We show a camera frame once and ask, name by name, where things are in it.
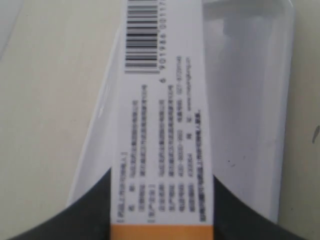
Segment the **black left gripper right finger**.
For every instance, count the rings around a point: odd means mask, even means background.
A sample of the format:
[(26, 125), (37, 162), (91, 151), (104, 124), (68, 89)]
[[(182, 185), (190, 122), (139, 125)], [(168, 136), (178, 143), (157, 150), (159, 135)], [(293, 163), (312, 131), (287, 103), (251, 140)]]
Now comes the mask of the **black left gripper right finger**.
[(302, 239), (278, 224), (280, 174), (216, 174), (213, 179), (213, 239)]

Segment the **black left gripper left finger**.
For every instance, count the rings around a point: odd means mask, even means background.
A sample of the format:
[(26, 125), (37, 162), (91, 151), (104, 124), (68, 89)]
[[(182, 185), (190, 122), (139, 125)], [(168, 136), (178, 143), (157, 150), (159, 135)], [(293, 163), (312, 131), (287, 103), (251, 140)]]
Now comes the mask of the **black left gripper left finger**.
[(111, 170), (81, 198), (12, 240), (109, 240)]

